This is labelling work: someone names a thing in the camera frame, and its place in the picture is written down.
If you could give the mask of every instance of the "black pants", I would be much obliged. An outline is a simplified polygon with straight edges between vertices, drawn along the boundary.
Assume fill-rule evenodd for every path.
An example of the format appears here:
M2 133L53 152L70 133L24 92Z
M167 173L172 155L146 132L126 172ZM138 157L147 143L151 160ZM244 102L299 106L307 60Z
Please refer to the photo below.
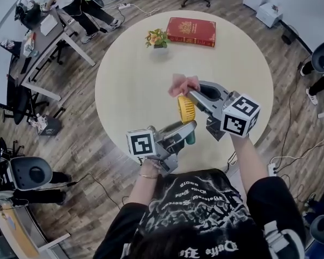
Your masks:
M306 63L302 68L305 75L310 74L314 70L311 61ZM324 76L321 77L314 85L309 88L309 94L315 96L317 93L324 90Z
M94 1L74 0L70 5L64 7L63 10L72 16L75 21L79 22L88 36L98 32L99 29L86 16L85 12L108 25L114 20L114 17L103 11Z
M68 182L68 177L64 173L53 172L53 177L50 183L64 183ZM63 201L63 193L61 190L31 190L20 191L15 190L13 199L15 205L25 205L26 201L29 203L58 203Z

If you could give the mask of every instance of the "power strip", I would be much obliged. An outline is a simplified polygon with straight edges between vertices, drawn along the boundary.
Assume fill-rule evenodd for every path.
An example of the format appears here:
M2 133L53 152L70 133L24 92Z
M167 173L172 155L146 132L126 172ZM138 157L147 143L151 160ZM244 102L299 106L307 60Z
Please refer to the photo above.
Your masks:
M128 3L128 4L124 3L124 4L118 5L118 9L123 10L123 9L129 8L130 6L131 6L130 3Z
M276 167L275 163L271 163L271 164L268 165L269 176L277 176L277 172L275 171L275 167Z

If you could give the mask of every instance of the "bracelet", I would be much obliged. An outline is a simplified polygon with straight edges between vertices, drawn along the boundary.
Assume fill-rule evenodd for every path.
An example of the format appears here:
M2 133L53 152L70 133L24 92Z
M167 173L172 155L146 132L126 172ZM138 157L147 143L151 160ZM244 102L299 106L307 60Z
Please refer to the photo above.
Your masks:
M158 177L158 175L142 175L139 174L141 177L143 178L147 178L147 179L156 179Z

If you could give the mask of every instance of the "black t-shirt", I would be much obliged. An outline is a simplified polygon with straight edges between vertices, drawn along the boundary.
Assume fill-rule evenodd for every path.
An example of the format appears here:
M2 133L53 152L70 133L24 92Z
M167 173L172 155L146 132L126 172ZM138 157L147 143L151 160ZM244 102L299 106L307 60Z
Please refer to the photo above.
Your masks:
M270 258L264 225L277 221L305 242L302 218L279 177L257 181L247 194L247 208L226 175L216 169L159 179L149 206L126 204L111 224L94 259L120 259L138 226L156 229L190 223L198 238L180 250L180 258Z

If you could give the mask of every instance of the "pink object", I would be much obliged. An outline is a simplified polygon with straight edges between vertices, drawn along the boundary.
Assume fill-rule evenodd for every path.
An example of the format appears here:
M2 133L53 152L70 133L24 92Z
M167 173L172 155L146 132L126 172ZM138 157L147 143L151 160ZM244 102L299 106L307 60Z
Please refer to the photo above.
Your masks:
M173 74L173 83L169 88L168 93L172 97L176 97L179 94L186 95L188 88L193 88L200 91L199 80L197 76L186 77L183 74Z

